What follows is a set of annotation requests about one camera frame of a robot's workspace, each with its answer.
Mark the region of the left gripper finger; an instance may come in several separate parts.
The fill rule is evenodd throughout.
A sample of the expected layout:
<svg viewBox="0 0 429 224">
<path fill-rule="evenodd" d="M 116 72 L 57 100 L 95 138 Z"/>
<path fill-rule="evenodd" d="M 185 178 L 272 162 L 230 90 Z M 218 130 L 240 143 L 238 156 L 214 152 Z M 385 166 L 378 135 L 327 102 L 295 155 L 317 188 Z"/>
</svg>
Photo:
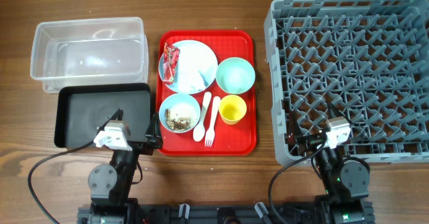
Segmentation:
<svg viewBox="0 0 429 224">
<path fill-rule="evenodd" d="M 106 122 L 107 127 L 121 127 L 123 126 L 123 110 L 118 109 Z"/>
<path fill-rule="evenodd" d="M 151 121 L 147 127 L 146 137 L 161 137 L 161 131 L 160 131 L 160 117 L 159 113 L 155 112 L 151 118 Z"/>
</svg>

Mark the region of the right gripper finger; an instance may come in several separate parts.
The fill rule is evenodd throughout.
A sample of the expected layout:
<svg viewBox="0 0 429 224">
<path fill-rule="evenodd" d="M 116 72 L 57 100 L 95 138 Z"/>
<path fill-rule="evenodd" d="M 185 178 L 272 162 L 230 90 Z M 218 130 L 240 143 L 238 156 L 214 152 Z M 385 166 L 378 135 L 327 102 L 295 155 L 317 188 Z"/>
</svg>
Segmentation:
<svg viewBox="0 0 429 224">
<path fill-rule="evenodd" d="M 352 123 L 352 121 L 342 112 L 340 112 L 331 102 L 327 102 L 326 104 L 327 104 L 327 115 L 329 119 L 334 119 L 336 117 L 344 117 L 349 123 Z"/>
<path fill-rule="evenodd" d="M 290 135 L 302 136 L 302 131 L 301 131 L 300 125 L 297 122 L 295 111 L 290 111 L 290 113 L 289 113 L 288 131 L 289 131 Z"/>
</svg>

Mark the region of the food scraps rice and peanuts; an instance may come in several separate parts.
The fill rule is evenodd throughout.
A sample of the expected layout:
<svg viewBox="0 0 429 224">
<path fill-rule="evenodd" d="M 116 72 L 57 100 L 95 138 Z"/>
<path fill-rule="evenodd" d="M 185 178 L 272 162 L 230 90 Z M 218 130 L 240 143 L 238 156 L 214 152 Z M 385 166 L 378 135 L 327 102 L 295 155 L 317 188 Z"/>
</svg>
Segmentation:
<svg viewBox="0 0 429 224">
<path fill-rule="evenodd" d="M 192 105 L 180 103 L 165 110 L 167 127 L 174 132 L 185 132 L 195 126 L 197 112 Z"/>
</svg>

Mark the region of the light blue small bowl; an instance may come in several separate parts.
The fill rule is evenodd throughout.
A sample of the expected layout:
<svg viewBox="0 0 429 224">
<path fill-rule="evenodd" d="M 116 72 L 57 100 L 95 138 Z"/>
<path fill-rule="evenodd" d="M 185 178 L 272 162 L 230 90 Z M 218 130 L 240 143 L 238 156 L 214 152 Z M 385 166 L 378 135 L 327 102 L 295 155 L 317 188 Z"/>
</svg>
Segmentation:
<svg viewBox="0 0 429 224">
<path fill-rule="evenodd" d="M 200 119 L 200 105 L 199 105 L 198 101 L 194 97 L 192 97 L 191 95 L 184 94 L 184 93 L 176 93 L 176 94 L 170 95 L 169 97 L 167 97 L 162 102 L 162 104 L 160 106 L 160 110 L 159 110 L 159 117 L 160 117 L 161 124 L 168 131 L 170 131 L 172 133 L 184 133 L 184 132 L 174 132 L 174 131 L 170 130 L 167 127 L 167 125 L 166 125 L 166 118 L 164 116 L 164 113 L 165 113 L 165 110 L 167 108 L 169 108 L 169 107 L 171 107 L 173 105 L 180 104 L 180 103 L 186 103 L 186 104 L 192 105 L 194 107 L 194 110 L 197 112 L 197 115 L 198 115 L 196 123 L 195 123 L 195 126 L 196 126 L 196 124 L 198 123 L 198 121 Z"/>
</svg>

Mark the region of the light blue plate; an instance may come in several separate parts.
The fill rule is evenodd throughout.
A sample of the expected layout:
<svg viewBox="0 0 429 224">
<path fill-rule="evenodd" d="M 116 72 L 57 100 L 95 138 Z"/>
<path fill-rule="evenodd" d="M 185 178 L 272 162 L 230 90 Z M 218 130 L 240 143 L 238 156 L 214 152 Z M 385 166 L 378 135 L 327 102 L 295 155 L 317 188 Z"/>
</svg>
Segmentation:
<svg viewBox="0 0 429 224">
<path fill-rule="evenodd" d="M 158 74 L 170 90 L 193 95 L 207 90 L 214 82 L 218 65 L 215 53 L 202 42 L 166 42 L 162 48 Z"/>
</svg>

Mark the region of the red snack wrapper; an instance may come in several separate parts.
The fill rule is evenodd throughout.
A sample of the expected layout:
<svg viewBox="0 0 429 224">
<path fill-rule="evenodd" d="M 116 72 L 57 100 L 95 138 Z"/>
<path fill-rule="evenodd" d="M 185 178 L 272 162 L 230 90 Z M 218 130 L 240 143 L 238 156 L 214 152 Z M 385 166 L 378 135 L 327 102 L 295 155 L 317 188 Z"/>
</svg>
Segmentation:
<svg viewBox="0 0 429 224">
<path fill-rule="evenodd" d="M 164 53 L 163 53 L 164 75 L 162 80 L 166 85 L 171 85 L 174 82 L 179 55 L 180 55 L 179 48 L 168 43 L 164 44 Z"/>
</svg>

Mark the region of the white napkin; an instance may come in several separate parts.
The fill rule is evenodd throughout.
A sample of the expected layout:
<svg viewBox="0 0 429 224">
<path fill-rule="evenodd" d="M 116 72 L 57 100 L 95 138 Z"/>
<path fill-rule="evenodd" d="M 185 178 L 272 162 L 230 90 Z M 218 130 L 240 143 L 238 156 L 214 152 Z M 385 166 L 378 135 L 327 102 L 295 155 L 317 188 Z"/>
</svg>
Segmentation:
<svg viewBox="0 0 429 224">
<path fill-rule="evenodd" d="M 180 49 L 178 59 L 177 85 L 180 93 L 194 94 L 206 88 L 201 76 L 202 62 L 206 56 L 206 47 L 196 42 L 179 42 L 175 44 Z"/>
</svg>

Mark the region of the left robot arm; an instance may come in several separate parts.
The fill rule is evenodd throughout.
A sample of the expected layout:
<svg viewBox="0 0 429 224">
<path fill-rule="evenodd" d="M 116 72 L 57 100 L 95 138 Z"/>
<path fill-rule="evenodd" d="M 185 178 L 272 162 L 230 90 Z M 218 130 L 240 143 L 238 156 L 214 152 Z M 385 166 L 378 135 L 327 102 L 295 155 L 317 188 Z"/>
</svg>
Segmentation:
<svg viewBox="0 0 429 224">
<path fill-rule="evenodd" d="M 146 130 L 144 142 L 131 141 L 128 124 L 123 120 L 123 110 L 98 128 L 93 142 L 96 147 L 113 150 L 111 161 L 95 167 L 88 176 L 91 205 L 87 212 L 78 211 L 78 223 L 147 223 L 144 210 L 137 199 L 129 197 L 133 176 L 141 170 L 138 158 L 150 156 L 162 147 L 159 113 L 154 113 Z"/>
</svg>

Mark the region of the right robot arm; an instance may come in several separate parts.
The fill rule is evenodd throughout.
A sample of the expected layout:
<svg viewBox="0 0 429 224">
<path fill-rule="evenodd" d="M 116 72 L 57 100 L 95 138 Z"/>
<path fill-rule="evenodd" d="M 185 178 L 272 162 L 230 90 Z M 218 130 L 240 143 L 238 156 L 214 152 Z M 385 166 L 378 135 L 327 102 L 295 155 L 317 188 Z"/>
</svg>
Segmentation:
<svg viewBox="0 0 429 224">
<path fill-rule="evenodd" d="M 312 152 L 310 161 L 326 193 L 318 195 L 310 212 L 313 223 L 374 223 L 369 196 L 370 166 L 357 157 L 342 156 L 339 147 L 349 141 L 351 121 L 332 103 L 327 104 L 326 127 L 304 135 L 296 114 L 290 115 L 288 139 Z"/>
</svg>

